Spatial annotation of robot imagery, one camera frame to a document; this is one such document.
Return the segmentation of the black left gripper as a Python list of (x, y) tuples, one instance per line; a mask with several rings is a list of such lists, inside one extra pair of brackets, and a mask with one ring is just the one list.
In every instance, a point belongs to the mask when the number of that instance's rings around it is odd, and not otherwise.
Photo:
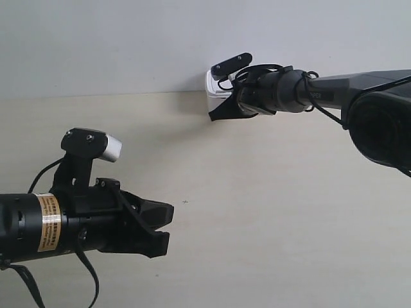
[[(66, 153), (55, 171), (51, 193), (62, 216), (58, 252), (165, 256), (170, 234), (154, 230), (171, 224), (174, 206), (124, 191), (112, 178), (98, 178), (90, 185), (92, 162), (92, 158)], [(141, 219), (149, 229), (141, 226)]]

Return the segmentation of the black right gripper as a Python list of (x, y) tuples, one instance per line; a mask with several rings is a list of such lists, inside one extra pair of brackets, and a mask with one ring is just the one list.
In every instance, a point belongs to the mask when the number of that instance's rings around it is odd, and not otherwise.
[(236, 100), (208, 97), (211, 121), (250, 119), (254, 114), (272, 116), (277, 113), (273, 93), (279, 80), (280, 65), (252, 65), (236, 73)]

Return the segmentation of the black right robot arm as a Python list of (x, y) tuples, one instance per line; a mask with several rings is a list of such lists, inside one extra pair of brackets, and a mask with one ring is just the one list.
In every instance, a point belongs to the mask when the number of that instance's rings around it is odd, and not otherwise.
[(212, 121), (318, 110), (348, 132), (373, 163), (410, 176), (410, 70), (319, 76), (291, 65), (253, 65), (233, 77), (229, 93), (208, 111)]

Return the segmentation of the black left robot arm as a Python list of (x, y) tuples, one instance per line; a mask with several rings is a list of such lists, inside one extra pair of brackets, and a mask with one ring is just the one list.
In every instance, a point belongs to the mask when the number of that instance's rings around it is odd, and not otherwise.
[(1, 259), (43, 259), (97, 250), (166, 255), (172, 222), (168, 203), (122, 190), (112, 178), (91, 185), (92, 158), (65, 154), (47, 193), (1, 195)]

